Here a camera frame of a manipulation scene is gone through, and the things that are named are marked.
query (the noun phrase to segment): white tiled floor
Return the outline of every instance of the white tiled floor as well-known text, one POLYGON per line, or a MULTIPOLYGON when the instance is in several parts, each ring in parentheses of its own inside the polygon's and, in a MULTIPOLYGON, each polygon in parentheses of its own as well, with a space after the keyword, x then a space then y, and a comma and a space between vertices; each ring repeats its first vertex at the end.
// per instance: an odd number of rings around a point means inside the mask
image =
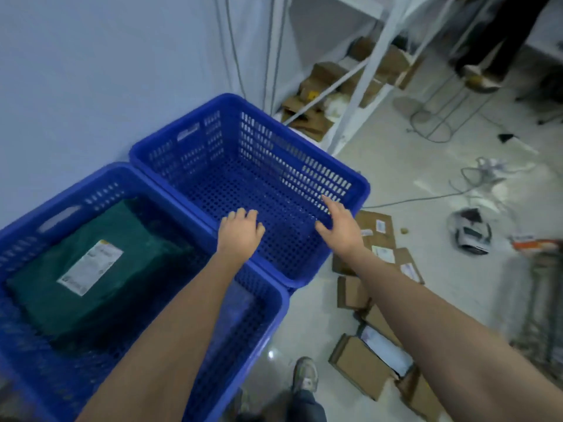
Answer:
MULTIPOLYGON (((407 132, 409 122, 396 106, 408 102, 407 96, 423 100, 444 77, 443 68, 442 62, 430 57, 409 87, 409 94, 391 94, 339 154, 341 161, 360 170, 369 180, 372 191, 366 205, 450 193, 453 190, 449 179, 455 186, 465 188, 459 170, 475 166, 478 156, 494 157, 507 161, 511 170, 535 166, 531 171, 511 175, 492 191, 516 213, 521 232, 561 236, 563 188, 554 169, 563 170, 563 125, 554 122, 538 127, 537 115, 530 105, 513 102, 517 93, 525 89, 525 80, 518 77, 518 72, 509 77, 509 88, 495 95, 482 113, 515 132, 522 142, 513 139, 500 143, 496 137, 500 128, 480 115, 468 121, 446 144, 431 143, 407 132), (512 82, 522 83, 523 88, 510 88, 512 82)), ((447 100, 446 93, 436 106, 447 100)), ((460 108, 458 120, 480 98, 468 99, 460 108)), ((443 132, 439 133, 442 135, 438 134, 436 139, 443 139, 443 132)), ((484 207, 493 225, 494 246, 487 256, 467 255, 452 245, 447 221, 454 210, 469 204, 465 196, 404 203, 378 211, 393 216, 397 244, 409 248, 429 289, 509 337, 521 321, 520 308, 529 287, 527 265, 506 239, 516 232, 517 226, 506 213, 488 208, 494 206, 487 195, 482 193, 484 199, 471 199, 471 204, 484 207), (401 227, 407 227, 409 233, 401 235, 401 227)), ((391 381, 375 402, 363 396, 328 363, 339 337, 355 333, 358 327, 351 311, 336 307, 336 279, 328 260, 313 281, 292 296, 286 318, 245 382, 252 407, 260 409, 286 390, 294 362, 308 355, 318 364, 320 384, 316 397, 329 421, 418 420, 401 403, 391 381)))

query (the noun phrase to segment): green plastic mailer bag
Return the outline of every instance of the green plastic mailer bag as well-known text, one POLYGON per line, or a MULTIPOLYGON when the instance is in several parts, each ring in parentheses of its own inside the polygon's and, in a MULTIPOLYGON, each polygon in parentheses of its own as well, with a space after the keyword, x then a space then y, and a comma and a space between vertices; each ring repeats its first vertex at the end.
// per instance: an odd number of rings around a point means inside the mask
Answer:
POLYGON ((149 232, 123 200, 81 226, 7 280, 29 321, 50 340, 70 346, 111 329, 159 273, 192 250, 149 232))

